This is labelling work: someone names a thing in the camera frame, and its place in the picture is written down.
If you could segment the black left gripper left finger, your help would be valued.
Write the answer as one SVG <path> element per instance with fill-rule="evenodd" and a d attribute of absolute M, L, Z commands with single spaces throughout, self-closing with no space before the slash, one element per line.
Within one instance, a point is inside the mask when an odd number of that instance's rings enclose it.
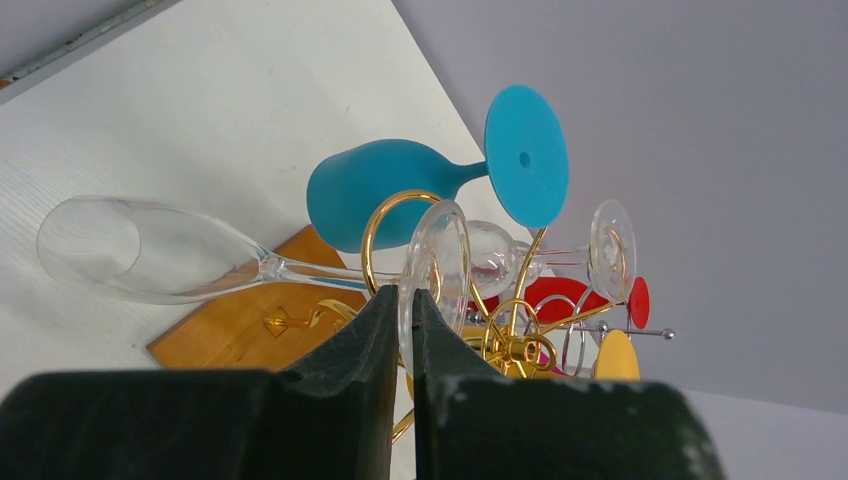
<path fill-rule="evenodd" d="M 386 479 L 398 291 L 268 370 L 32 376 L 1 405 L 5 479 Z"/>

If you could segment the blue wine glass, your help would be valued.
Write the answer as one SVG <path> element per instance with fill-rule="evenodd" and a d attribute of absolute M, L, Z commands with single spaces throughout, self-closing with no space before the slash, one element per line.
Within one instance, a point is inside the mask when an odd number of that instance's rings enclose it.
<path fill-rule="evenodd" d="M 336 250 L 357 253 L 377 207 L 407 190 L 455 199 L 472 180 L 489 178 L 506 213 L 534 229 L 549 226 L 569 186 L 566 138 L 553 107 L 526 85 L 500 91 L 487 112 L 484 158 L 459 165 L 408 139 L 380 139 L 321 161 L 306 187 L 309 221 Z"/>

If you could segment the clear glass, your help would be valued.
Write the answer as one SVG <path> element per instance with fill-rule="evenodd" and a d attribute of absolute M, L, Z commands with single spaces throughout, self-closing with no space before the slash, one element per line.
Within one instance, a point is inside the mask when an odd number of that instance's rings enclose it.
<path fill-rule="evenodd" d="M 46 273 L 67 284 L 139 303 L 197 303 L 270 283 L 303 283 L 374 293 L 398 288 L 400 359 L 413 367 L 413 301 L 430 292 L 442 321 L 459 333 L 471 293 L 469 230 L 452 200 L 431 205 L 406 248 L 399 274 L 294 260 L 215 217 L 161 202 L 80 196 L 54 207 L 36 237 Z"/>

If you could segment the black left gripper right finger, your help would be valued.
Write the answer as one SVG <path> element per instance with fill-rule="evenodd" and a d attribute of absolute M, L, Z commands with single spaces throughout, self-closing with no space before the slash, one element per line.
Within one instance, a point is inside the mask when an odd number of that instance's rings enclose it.
<path fill-rule="evenodd" d="M 416 475 L 420 479 L 721 479 L 705 426 L 655 382 L 514 379 L 412 304 Z"/>

